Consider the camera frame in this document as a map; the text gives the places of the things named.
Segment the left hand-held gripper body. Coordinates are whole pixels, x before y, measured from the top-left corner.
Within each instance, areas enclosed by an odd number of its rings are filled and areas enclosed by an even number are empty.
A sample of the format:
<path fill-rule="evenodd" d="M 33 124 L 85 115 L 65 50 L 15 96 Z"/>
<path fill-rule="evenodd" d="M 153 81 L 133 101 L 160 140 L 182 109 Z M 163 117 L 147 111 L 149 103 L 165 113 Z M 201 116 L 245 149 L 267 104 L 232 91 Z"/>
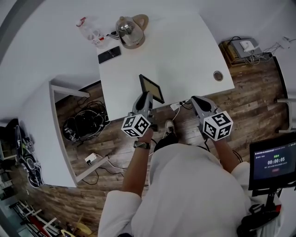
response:
<path fill-rule="evenodd" d="M 144 115 L 130 112 L 124 118 L 121 130 L 129 137 L 143 137 L 149 128 L 158 131 L 158 125 L 154 123 L 152 114 Z"/>

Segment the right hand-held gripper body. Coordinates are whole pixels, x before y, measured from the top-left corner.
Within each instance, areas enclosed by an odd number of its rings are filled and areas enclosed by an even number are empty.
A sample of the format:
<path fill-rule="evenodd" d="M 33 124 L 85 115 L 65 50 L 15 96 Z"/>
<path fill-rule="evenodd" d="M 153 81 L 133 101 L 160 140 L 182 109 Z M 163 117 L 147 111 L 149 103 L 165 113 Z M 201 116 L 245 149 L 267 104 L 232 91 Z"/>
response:
<path fill-rule="evenodd" d="M 227 111 L 215 113 L 211 116 L 199 119 L 199 130 L 204 139 L 218 141 L 230 135 L 233 120 Z"/>

